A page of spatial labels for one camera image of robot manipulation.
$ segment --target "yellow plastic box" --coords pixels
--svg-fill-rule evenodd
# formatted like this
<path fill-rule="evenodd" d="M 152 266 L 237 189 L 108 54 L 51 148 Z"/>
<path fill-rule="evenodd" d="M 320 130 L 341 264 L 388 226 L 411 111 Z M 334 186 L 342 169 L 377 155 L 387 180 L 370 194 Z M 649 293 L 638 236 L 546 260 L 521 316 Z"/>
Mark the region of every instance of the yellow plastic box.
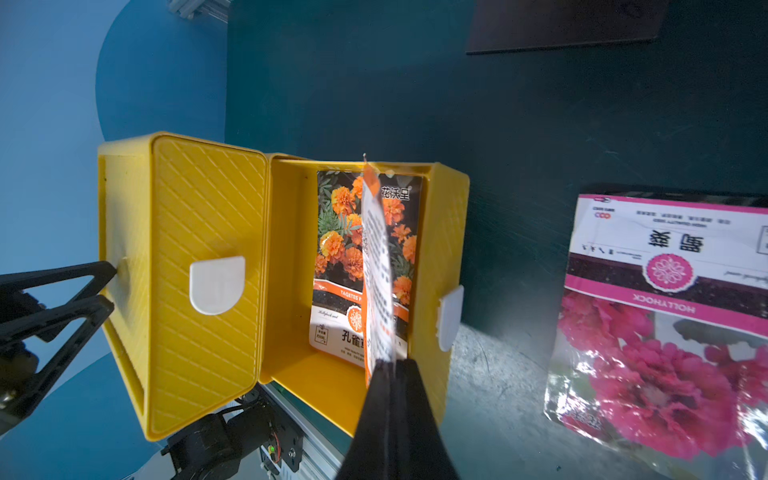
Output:
<path fill-rule="evenodd" d="M 148 440 L 157 441 L 276 380 L 352 435 L 364 370 L 307 341 L 317 243 L 318 170 L 362 163 L 262 154 L 175 134 L 102 144 L 99 257 L 117 266 L 104 324 Z M 441 164 L 375 164 L 424 178 L 409 356 L 438 422 L 450 352 L 438 346 L 439 299 L 458 286 L 469 178 Z M 193 262 L 246 259 L 240 301 L 218 316 L 189 299 Z"/>

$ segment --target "pink stripe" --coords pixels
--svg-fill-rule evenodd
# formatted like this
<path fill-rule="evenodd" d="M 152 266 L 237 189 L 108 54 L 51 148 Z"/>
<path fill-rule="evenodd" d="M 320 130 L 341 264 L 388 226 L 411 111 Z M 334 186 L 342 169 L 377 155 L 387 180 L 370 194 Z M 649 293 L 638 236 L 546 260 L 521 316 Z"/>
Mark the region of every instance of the pink stripe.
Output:
<path fill-rule="evenodd" d="M 699 204 L 697 202 L 678 202 L 673 200 L 655 200 L 650 198 L 616 197 L 614 195 L 582 194 L 579 198 L 610 198 L 617 202 L 629 202 L 631 204 L 666 205 L 669 207 L 699 208 L 701 210 L 722 210 L 726 212 L 741 212 L 744 214 L 768 215 L 768 208 L 739 207 L 737 205 Z"/>
<path fill-rule="evenodd" d="M 566 275 L 565 286 L 587 295 L 601 296 L 608 300 L 641 306 L 658 312 L 673 313 L 685 318 L 701 320 L 715 325 L 768 336 L 768 320 L 745 313 L 732 312 L 716 306 L 673 299 L 668 296 L 645 293 L 623 286 L 608 285 L 607 283 L 587 280 L 579 276 Z"/>

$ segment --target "flower logo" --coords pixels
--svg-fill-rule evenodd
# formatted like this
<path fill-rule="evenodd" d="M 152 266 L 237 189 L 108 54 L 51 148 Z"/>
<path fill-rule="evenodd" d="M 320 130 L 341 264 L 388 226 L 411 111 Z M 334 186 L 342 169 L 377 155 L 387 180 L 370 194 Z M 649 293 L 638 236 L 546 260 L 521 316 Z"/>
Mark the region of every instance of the flower logo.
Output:
<path fill-rule="evenodd" d="M 664 292 L 681 292 L 694 283 L 694 268 L 683 257 L 671 253 L 656 255 L 643 268 L 645 280 Z"/>
<path fill-rule="evenodd" d="M 362 333 L 362 309 L 359 306 L 352 305 L 346 311 L 346 319 L 349 321 L 349 326 L 352 327 L 356 333 Z"/>

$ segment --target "cable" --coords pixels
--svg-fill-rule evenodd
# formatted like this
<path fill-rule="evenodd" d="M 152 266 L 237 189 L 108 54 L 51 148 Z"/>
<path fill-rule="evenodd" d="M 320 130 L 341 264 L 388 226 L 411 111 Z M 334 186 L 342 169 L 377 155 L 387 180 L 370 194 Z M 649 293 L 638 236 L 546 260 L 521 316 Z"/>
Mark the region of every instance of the cable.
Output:
<path fill-rule="evenodd" d="M 283 450 L 280 449 L 280 439 L 277 438 L 277 434 L 275 432 L 270 433 L 273 437 L 275 437 L 275 443 L 277 444 L 277 460 L 275 460 L 275 463 L 280 463 L 280 457 L 283 454 Z"/>
<path fill-rule="evenodd" d="M 245 410 L 248 407 L 249 407 L 248 405 L 235 405 L 234 407 L 229 407 L 229 408 L 226 408 L 224 410 L 219 410 L 217 413 L 219 415 L 224 415 L 225 413 L 234 412 L 236 410 Z"/>
<path fill-rule="evenodd" d="M 251 400 L 250 402 L 242 402 L 240 401 L 240 399 L 235 399 L 235 401 L 238 402 L 239 405 L 227 407 L 224 410 L 219 410 L 217 413 L 223 416 L 225 413 L 235 412 L 237 410 L 245 410 L 245 409 L 249 409 L 252 406 L 258 406 L 263 404 L 261 397 L 257 397 L 256 399 Z"/>

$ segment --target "orange flower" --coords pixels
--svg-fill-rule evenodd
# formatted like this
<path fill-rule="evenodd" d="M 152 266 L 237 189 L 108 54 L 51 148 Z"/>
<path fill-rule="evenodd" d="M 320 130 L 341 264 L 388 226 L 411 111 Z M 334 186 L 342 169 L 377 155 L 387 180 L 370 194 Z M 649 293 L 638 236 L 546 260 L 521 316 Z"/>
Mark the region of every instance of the orange flower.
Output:
<path fill-rule="evenodd" d="M 337 231 L 331 230 L 320 237 L 320 252 L 331 265 L 335 265 L 344 257 L 344 239 Z"/>
<path fill-rule="evenodd" d="M 344 263 L 344 271 L 349 274 L 350 280 L 362 278 L 362 252 L 360 249 L 355 247 L 346 249 L 342 262 Z"/>
<path fill-rule="evenodd" d="M 410 228 L 405 225 L 398 225 L 395 227 L 395 231 L 392 232 L 392 236 L 397 237 L 397 243 L 402 243 L 406 240 L 409 233 L 411 233 Z"/>
<path fill-rule="evenodd" d="M 398 276 L 392 285 L 392 294 L 403 305 L 411 303 L 411 279 L 407 276 Z"/>
<path fill-rule="evenodd" d="M 315 274 L 319 275 L 326 272 L 326 266 L 328 266 L 328 259 L 320 253 L 315 257 Z"/>
<path fill-rule="evenodd" d="M 362 218 L 358 214 L 349 215 L 346 218 L 347 229 L 357 226 L 360 226 L 360 228 L 349 231 L 349 238 L 355 245 L 360 245 L 362 243 Z"/>
<path fill-rule="evenodd" d="M 387 225 L 392 225 L 402 220 L 402 211 L 406 209 L 406 206 L 402 204 L 399 198 L 385 198 L 382 202 Z"/>
<path fill-rule="evenodd" d="M 357 208 L 355 197 L 347 187 L 339 187 L 331 192 L 331 204 L 336 215 L 349 215 Z"/>
<path fill-rule="evenodd" d="M 352 196 L 362 199 L 362 175 L 352 182 Z"/>
<path fill-rule="evenodd" d="M 416 235 L 402 243 L 402 255 L 411 263 L 416 263 Z"/>

